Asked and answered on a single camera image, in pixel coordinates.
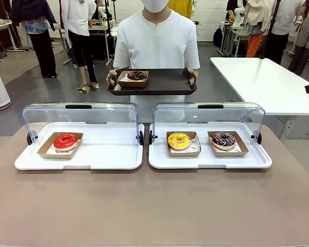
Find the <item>person's left hand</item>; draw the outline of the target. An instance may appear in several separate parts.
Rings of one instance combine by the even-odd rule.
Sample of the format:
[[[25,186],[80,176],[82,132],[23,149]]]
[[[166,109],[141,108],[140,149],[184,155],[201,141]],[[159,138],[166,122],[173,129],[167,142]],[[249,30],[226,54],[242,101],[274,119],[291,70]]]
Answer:
[[[198,76],[199,76],[198,69],[188,68],[187,71],[190,74],[190,78],[189,78],[188,81],[189,81],[190,85],[193,85],[197,81]]]

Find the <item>person's right hand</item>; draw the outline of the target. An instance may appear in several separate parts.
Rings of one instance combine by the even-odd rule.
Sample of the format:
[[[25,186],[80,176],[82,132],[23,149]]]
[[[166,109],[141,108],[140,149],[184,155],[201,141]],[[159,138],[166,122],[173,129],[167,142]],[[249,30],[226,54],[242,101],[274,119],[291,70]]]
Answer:
[[[117,76],[117,72],[116,69],[111,69],[109,70],[108,74],[107,74],[107,83],[108,85],[113,85],[115,86],[115,77]]]

